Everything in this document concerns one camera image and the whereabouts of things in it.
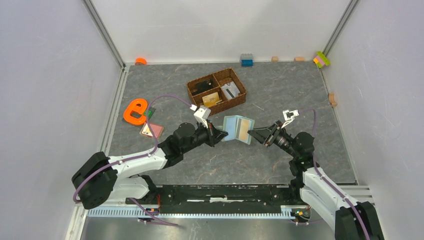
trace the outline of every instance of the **orange toy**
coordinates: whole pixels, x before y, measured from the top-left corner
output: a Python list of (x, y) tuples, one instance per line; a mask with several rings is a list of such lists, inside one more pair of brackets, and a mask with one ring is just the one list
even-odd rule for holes
[[(146, 111), (148, 107), (147, 101), (143, 98), (137, 98), (133, 100), (128, 107), (123, 112), (123, 119), (127, 121), (128, 123), (135, 125), (135, 126), (141, 126), (146, 122), (146, 116), (144, 115), (144, 112)], [(134, 117), (132, 116), (134, 113), (140, 114), (140, 117)]]
[(147, 64), (147, 61), (142, 57), (139, 57), (135, 60), (135, 65), (146, 65), (146, 64)]

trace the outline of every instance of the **wicker basket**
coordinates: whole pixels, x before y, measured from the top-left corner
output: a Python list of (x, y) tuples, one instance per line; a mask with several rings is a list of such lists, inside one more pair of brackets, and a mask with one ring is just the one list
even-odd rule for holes
[[(200, 94), (193, 95), (193, 93), (197, 91), (196, 84), (205, 80), (211, 80), (213, 88)], [(228, 100), (224, 95), (221, 86), (230, 82), (235, 83), (238, 90), (240, 91), (240, 94)], [(246, 102), (246, 88), (245, 86), (243, 86), (243, 83), (240, 81), (239, 77), (236, 75), (236, 72), (234, 72), (232, 68), (227, 68), (222, 71), (218, 71), (207, 76), (198, 78), (196, 80), (189, 81), (187, 83), (187, 90), (191, 102), (196, 106), (203, 105), (202, 97), (218, 92), (219, 97), (222, 99), (222, 102), (219, 102), (218, 104), (209, 107), (210, 116)]]

